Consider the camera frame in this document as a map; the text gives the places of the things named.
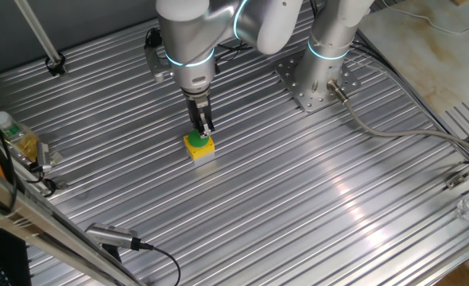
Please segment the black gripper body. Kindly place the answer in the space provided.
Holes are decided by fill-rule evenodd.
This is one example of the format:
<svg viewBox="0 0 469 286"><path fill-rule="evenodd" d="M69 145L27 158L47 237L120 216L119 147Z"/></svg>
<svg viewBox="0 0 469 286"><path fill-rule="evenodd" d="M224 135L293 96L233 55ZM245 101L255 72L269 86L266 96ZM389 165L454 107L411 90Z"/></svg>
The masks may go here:
<svg viewBox="0 0 469 286"><path fill-rule="evenodd" d="M211 118L210 90L192 91L182 90L188 107L190 119L200 119L203 114L205 118Z"/></svg>

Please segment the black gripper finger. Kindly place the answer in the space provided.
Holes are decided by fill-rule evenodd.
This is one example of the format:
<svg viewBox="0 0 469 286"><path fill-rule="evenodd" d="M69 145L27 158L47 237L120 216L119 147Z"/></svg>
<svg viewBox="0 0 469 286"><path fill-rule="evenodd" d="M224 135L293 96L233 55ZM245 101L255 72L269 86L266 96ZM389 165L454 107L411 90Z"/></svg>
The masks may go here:
<svg viewBox="0 0 469 286"><path fill-rule="evenodd" d="M200 137L208 137L209 133L203 132L203 123L201 121L201 114L193 117L194 129L198 132Z"/></svg>
<svg viewBox="0 0 469 286"><path fill-rule="evenodd" d="M203 123L203 132L204 133L212 133L215 130L213 126L211 115L210 114L201 114L201 121Z"/></svg>

